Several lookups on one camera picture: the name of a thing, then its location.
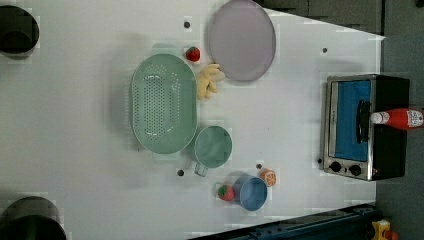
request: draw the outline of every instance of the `small red fruit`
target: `small red fruit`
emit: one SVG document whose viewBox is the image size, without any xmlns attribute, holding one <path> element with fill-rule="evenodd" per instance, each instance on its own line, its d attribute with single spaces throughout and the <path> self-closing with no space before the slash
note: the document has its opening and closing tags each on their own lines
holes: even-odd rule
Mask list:
<svg viewBox="0 0 424 240">
<path fill-rule="evenodd" d="M 186 51 L 186 58 L 192 62 L 197 62 L 200 59 L 200 50 L 197 47 L 191 47 Z"/>
<path fill-rule="evenodd" d="M 218 189 L 218 196 L 224 201 L 232 201 L 234 199 L 234 190 L 228 185 L 223 185 Z"/>
</svg>

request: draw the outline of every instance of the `green mug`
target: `green mug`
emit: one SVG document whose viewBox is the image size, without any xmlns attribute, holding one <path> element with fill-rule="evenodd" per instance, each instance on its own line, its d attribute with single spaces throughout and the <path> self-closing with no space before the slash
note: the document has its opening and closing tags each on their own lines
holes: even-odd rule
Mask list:
<svg viewBox="0 0 424 240">
<path fill-rule="evenodd" d="M 217 168 L 227 162 L 232 148 L 230 134 L 224 128 L 210 126 L 202 129 L 194 144 L 197 160 L 194 172 L 205 177 L 209 168 Z"/>
</svg>

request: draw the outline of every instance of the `blue bowl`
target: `blue bowl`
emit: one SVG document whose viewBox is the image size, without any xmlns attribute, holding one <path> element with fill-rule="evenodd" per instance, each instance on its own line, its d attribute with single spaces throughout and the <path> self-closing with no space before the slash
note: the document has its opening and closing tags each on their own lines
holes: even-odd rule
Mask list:
<svg viewBox="0 0 424 240">
<path fill-rule="evenodd" d="M 264 180 L 254 176 L 243 176 L 233 186 L 235 200 L 246 210 L 256 211 L 261 208 L 268 196 Z"/>
</svg>

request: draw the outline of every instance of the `ketchup bottle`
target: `ketchup bottle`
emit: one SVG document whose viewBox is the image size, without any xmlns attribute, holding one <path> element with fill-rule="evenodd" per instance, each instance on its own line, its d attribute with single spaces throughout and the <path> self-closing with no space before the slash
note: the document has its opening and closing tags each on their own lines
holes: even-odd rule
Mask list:
<svg viewBox="0 0 424 240">
<path fill-rule="evenodd" d="M 371 114 L 370 120 L 374 124 L 384 124 L 402 130 L 419 128 L 424 124 L 423 113 L 408 108 L 376 112 Z"/>
</svg>

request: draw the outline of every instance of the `white table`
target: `white table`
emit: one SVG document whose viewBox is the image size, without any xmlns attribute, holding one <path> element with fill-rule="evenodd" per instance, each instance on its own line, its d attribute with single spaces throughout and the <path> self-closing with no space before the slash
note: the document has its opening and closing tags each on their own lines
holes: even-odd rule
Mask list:
<svg viewBox="0 0 424 240">
<path fill-rule="evenodd" d="M 230 161 L 202 178 L 186 155 L 158 165 L 142 149 L 128 90 L 154 43 L 200 46 L 195 73 L 210 63 L 204 29 L 223 1 L 23 3 L 14 4 L 32 8 L 41 38 L 25 61 L 0 58 L 2 208 L 48 198 L 74 240 L 184 239 L 375 201 L 375 183 L 326 174 L 316 160 L 327 76 L 379 72 L 381 38 L 267 11 L 277 32 L 270 70 L 251 85 L 221 82 L 200 104 L 200 123 L 224 126 L 234 143 Z M 256 175 L 257 163 L 279 176 L 262 209 L 216 198 L 220 183 Z"/>
</svg>

